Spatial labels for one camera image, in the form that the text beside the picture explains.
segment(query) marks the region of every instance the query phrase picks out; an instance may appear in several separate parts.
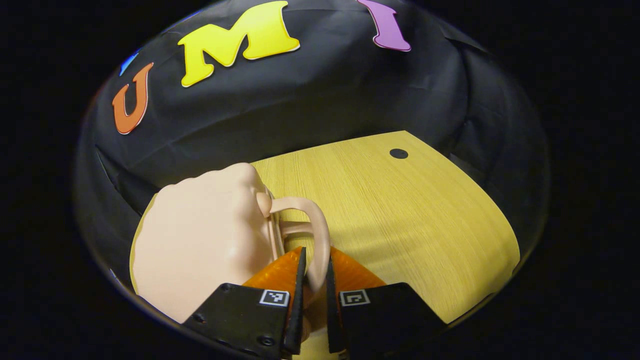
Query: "orange soft finger pad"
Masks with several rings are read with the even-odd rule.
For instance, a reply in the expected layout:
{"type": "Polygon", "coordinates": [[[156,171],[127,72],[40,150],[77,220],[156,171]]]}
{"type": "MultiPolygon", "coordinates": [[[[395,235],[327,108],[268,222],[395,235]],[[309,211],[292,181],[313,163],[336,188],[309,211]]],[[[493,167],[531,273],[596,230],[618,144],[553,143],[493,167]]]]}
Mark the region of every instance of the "orange soft finger pad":
{"type": "MultiPolygon", "coordinates": [[[[296,276],[298,274],[298,261],[302,246],[296,247],[288,253],[280,256],[274,262],[265,266],[243,286],[251,288],[288,291],[291,294],[291,302],[296,293],[296,276]]],[[[303,299],[310,299],[308,288],[303,287],[303,299]]]]}
{"type": "Polygon", "coordinates": [[[331,260],[335,274],[336,297],[340,291],[377,288],[386,285],[369,269],[335,247],[331,247],[331,260]]]}

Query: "orange letter u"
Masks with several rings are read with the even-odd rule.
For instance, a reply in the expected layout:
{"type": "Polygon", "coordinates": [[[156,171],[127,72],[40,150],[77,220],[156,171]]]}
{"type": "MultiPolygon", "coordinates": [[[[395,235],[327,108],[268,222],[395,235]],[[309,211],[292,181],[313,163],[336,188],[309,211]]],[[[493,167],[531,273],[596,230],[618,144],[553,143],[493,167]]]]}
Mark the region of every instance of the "orange letter u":
{"type": "Polygon", "coordinates": [[[131,114],[127,114],[124,106],[124,94],[127,93],[129,84],[123,86],[113,98],[111,103],[113,105],[113,118],[116,122],[116,129],[120,134],[126,135],[135,129],[145,116],[145,112],[147,112],[147,78],[152,66],[154,66],[154,63],[149,63],[133,77],[133,82],[136,83],[136,108],[133,109],[131,114]]]}

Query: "black background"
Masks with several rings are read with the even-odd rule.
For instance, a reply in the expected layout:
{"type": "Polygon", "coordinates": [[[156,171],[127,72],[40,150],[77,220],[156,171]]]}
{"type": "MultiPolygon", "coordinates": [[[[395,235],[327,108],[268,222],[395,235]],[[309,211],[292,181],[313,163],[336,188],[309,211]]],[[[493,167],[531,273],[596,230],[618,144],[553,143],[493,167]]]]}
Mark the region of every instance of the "black background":
{"type": "MultiPolygon", "coordinates": [[[[15,216],[8,237],[24,256],[7,272],[15,286],[4,296],[11,358],[215,358],[103,278],[76,233],[69,183],[79,123],[102,82],[150,37],[208,3],[59,1],[15,3],[6,12],[5,57],[17,55],[17,67],[6,67],[4,97],[4,121],[16,126],[15,136],[4,135],[15,181],[7,186],[15,216]]],[[[553,173],[540,246],[484,309],[440,339],[433,357],[637,353],[632,1],[422,3],[521,81],[540,110],[553,173]]]]}

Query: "beige mug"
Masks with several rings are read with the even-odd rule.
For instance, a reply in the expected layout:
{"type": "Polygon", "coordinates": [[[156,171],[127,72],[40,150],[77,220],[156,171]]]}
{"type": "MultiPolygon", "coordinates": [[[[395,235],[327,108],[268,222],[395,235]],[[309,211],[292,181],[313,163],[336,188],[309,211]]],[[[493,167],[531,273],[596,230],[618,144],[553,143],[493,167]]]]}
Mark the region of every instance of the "beige mug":
{"type": "Polygon", "coordinates": [[[284,238],[312,233],[312,293],[324,284],[331,241],[323,212],[302,197],[274,198],[256,169],[237,163],[165,186],[151,200],[131,246],[136,293],[183,323],[225,283],[242,284],[284,254],[284,238]],[[310,222],[280,222],[303,211],[310,222]]]}

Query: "black fabric backdrop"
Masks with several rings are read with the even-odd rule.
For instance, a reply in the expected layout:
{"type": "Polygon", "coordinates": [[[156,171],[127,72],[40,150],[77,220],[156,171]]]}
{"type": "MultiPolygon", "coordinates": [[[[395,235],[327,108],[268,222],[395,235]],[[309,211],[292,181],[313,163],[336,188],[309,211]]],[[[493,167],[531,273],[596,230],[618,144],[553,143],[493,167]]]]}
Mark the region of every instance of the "black fabric backdrop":
{"type": "MultiPolygon", "coordinates": [[[[184,88],[176,43],[206,24],[231,28],[262,3],[236,0],[172,26],[122,76],[115,70],[83,122],[73,191],[81,235],[120,284],[132,289],[131,241],[160,188],[238,162],[397,130],[465,171],[498,205],[528,258],[548,211],[548,148],[536,109],[473,40],[410,3],[380,1],[396,11],[410,52],[372,45],[375,27],[356,1],[289,0],[282,16],[299,51],[239,60],[184,88]],[[113,95],[152,61],[144,121],[122,136],[113,126],[113,95]]],[[[127,95],[132,111],[135,92],[127,95]]]]}
{"type": "MultiPolygon", "coordinates": [[[[13,306],[6,312],[11,358],[214,357],[115,291],[90,258],[70,207],[72,153],[95,91],[147,39],[206,4],[22,3],[6,12],[8,49],[18,62],[7,67],[5,107],[22,112],[5,115],[16,125],[15,136],[5,135],[8,179],[15,181],[7,191],[16,219],[8,244],[24,256],[8,272],[15,289],[5,291],[13,306]]],[[[637,158],[628,160],[637,156],[636,86],[625,67],[631,2],[426,5],[520,80],[540,110],[553,176],[540,246],[484,309],[433,345],[434,356],[628,357],[637,350],[637,325],[624,255],[638,238],[628,209],[637,182],[637,158]]]]}

